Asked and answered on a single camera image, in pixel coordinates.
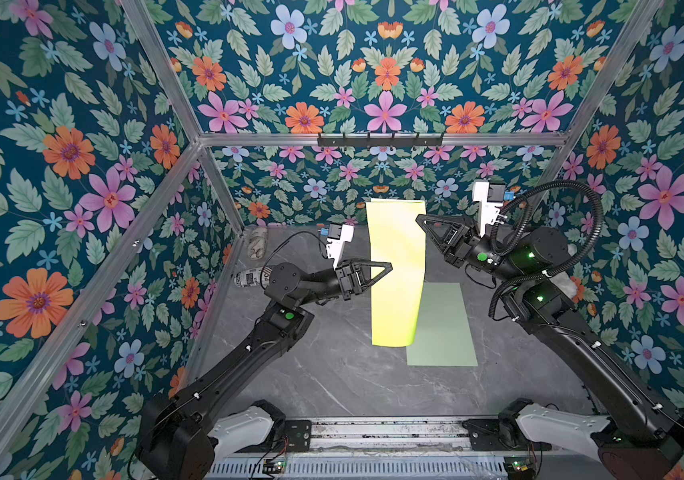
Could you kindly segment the bright lime green paper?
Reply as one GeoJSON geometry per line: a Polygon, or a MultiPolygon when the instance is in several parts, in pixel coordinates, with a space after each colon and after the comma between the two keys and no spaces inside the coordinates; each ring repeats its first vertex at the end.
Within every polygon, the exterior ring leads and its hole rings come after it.
{"type": "Polygon", "coordinates": [[[426,234],[417,222],[425,203],[373,199],[366,213],[370,257],[392,266],[371,289],[372,344],[407,347],[415,339],[425,277],[426,234]]]}

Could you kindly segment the pale green paper sheet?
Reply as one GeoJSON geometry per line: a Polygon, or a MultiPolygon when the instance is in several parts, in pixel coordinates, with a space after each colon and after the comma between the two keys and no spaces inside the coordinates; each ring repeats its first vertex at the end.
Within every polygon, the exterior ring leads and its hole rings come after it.
{"type": "Polygon", "coordinates": [[[424,285],[415,340],[406,350],[413,367],[479,365],[458,283],[424,285]]]}

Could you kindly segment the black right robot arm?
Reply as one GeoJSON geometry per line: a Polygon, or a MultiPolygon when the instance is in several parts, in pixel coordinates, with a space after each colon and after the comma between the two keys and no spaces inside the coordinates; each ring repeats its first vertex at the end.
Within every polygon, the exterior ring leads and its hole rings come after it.
{"type": "MultiPolygon", "coordinates": [[[[539,227],[500,255],[469,217],[416,219],[447,263],[472,267],[499,282],[569,259],[567,240],[539,227]]],[[[684,454],[684,408],[656,393],[595,334],[571,296],[552,279],[527,281],[502,294],[511,320],[552,350],[605,408],[603,415],[554,410],[520,398],[499,415],[503,442],[545,443],[603,464],[616,479],[662,479],[684,454]]]]}

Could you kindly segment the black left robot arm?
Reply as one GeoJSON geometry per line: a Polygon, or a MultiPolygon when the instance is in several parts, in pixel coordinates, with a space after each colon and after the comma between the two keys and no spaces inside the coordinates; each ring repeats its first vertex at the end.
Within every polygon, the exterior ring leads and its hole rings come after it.
{"type": "Polygon", "coordinates": [[[284,262],[271,268],[269,298],[251,332],[223,360],[188,386],[149,401],[141,413],[135,457],[158,479],[203,479],[225,456],[225,440],[211,435],[226,404],[309,329],[310,303],[345,301],[368,291],[393,270],[389,262],[351,259],[307,273],[284,262]]]}

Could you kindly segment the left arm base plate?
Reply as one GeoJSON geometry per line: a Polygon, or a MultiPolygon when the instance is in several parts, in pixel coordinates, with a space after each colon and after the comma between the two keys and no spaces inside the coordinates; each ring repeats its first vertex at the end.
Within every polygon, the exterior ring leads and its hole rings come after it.
{"type": "Polygon", "coordinates": [[[287,452],[308,452],[311,447],[312,434],[312,421],[286,420],[273,426],[262,443],[246,447],[241,452],[264,453],[268,447],[273,447],[273,452],[278,452],[283,449],[285,442],[288,442],[287,452]]]}

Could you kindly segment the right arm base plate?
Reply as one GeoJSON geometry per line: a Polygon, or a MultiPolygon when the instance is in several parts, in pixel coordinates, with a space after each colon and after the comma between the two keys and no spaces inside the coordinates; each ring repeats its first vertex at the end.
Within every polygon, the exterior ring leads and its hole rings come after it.
{"type": "Polygon", "coordinates": [[[498,418],[468,418],[461,422],[475,451],[552,451],[545,442],[533,442],[511,421],[498,418]]]}

